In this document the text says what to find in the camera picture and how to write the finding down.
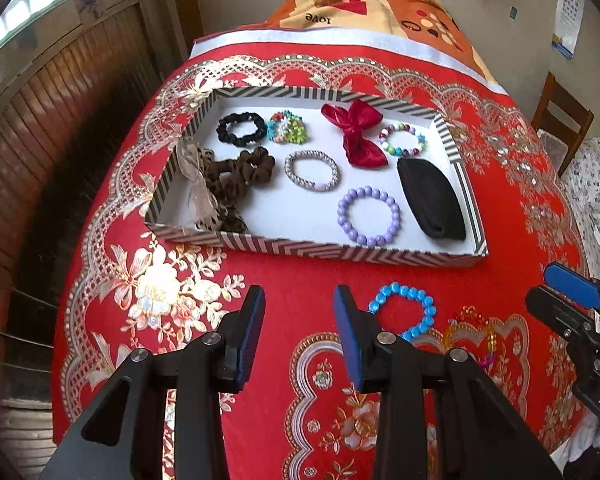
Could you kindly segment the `red satin bow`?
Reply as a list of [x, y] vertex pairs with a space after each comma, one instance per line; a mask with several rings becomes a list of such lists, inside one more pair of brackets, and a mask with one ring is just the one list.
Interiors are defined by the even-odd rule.
[[342, 146], [351, 166], [378, 169], [388, 165], [382, 149], [364, 136], [365, 131], [378, 126], [384, 118], [378, 110], [366, 102], [354, 100], [349, 108], [324, 104], [321, 113], [332, 125], [341, 130]]

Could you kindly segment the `silver braided hair band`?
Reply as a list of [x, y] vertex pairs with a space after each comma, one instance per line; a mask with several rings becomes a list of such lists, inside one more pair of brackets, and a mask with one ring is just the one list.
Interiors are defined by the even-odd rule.
[[291, 183], [311, 192], [330, 192], [340, 183], [338, 164], [317, 150], [290, 153], [284, 162], [284, 173]]

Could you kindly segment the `black scrunchie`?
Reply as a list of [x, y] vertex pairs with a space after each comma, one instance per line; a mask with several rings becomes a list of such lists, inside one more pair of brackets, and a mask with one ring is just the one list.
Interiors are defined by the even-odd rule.
[[253, 112], [230, 113], [221, 117], [216, 126], [218, 139], [236, 148], [246, 148], [250, 144], [258, 144], [268, 134], [264, 119]]

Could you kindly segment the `white floral cloth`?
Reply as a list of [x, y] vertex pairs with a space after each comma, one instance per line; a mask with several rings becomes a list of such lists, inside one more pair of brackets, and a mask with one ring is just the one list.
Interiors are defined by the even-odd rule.
[[534, 208], [537, 217], [550, 226], [559, 244], [567, 234], [579, 233], [588, 273], [600, 278], [600, 138], [584, 140], [561, 177], [562, 196], [571, 214], [561, 216], [550, 208]]

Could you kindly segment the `red floral embroidered bedspread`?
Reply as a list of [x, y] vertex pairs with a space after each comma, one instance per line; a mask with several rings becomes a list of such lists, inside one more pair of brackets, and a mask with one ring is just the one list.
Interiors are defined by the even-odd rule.
[[[462, 154], [489, 253], [466, 269], [384, 266], [159, 242], [144, 219], [172, 146], [208, 94], [236, 86], [315, 87], [433, 108]], [[565, 345], [526, 311], [543, 269], [586, 263], [579, 233], [559, 244], [533, 212], [571, 210], [538, 137], [495, 82], [432, 47], [361, 29], [238, 30], [202, 40], [140, 113], [100, 187], [57, 321], [53, 437], [60, 440], [130, 351], [184, 346], [236, 309], [268, 300], [252, 378], [220, 399], [235, 479], [367, 479], [379, 403], [347, 380], [332, 292], [358, 302], [391, 281], [436, 302], [430, 350], [462, 346], [549, 450], [581, 417]]]

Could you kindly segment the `black fabric pouch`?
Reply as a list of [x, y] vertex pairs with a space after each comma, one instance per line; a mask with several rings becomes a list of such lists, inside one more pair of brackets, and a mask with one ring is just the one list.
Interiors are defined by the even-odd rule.
[[460, 203], [441, 170], [426, 159], [400, 158], [398, 175], [422, 232], [434, 240], [466, 240]]

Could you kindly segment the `leopard print sheer ribbon bow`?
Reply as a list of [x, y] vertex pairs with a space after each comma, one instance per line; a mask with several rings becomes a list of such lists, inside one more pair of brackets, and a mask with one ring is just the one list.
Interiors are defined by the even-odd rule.
[[181, 226], [196, 231], [246, 232], [242, 215], [222, 188], [221, 176], [233, 173], [234, 159], [216, 160], [212, 150], [185, 136], [174, 154], [178, 170], [189, 184]]

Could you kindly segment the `wooden chair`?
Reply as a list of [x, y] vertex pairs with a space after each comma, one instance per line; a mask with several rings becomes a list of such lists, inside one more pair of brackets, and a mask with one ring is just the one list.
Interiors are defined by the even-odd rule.
[[560, 176], [580, 148], [593, 119], [594, 114], [548, 72], [531, 125], [537, 134], [545, 132], [544, 138], [550, 142], [550, 157]]

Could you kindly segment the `striped chevron shallow box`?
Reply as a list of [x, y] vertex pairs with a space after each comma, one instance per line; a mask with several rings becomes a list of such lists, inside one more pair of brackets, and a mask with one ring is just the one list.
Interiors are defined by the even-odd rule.
[[[376, 170], [352, 167], [342, 147], [342, 132], [322, 114], [325, 104], [349, 107], [355, 100], [370, 104], [385, 125], [407, 124], [427, 141], [422, 159], [449, 181], [463, 215], [464, 240], [436, 240], [419, 227], [403, 192], [396, 162]], [[196, 226], [192, 200], [198, 184], [185, 177], [171, 155], [148, 206], [145, 223], [162, 240], [226, 247], [245, 252], [285, 256], [408, 264], [409, 266], [471, 266], [489, 253], [482, 219], [460, 151], [442, 115], [431, 108], [352, 92], [300, 87], [236, 87], [212, 91], [196, 110], [182, 135], [184, 141], [217, 160], [234, 159], [240, 151], [219, 140], [216, 127], [230, 113], [253, 112], [269, 118], [289, 110], [309, 129], [305, 148], [336, 162], [340, 180], [330, 191], [313, 192], [295, 185], [285, 174], [292, 144], [265, 142], [275, 159], [272, 179], [238, 200], [236, 209], [245, 232]], [[385, 247], [368, 248], [350, 240], [338, 224], [338, 204], [351, 188], [370, 186], [393, 197], [401, 224]]]

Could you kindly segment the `orange love-print blanket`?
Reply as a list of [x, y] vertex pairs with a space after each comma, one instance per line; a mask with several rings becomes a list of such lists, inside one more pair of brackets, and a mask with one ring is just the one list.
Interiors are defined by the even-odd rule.
[[494, 81], [482, 58], [438, 0], [286, 0], [263, 25], [343, 27], [406, 38], [455, 58]]

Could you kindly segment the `wall calendar poster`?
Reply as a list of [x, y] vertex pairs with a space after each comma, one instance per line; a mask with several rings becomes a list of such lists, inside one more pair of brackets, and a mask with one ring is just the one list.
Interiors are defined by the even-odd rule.
[[565, 58], [577, 47], [586, 0], [557, 0], [552, 46]]

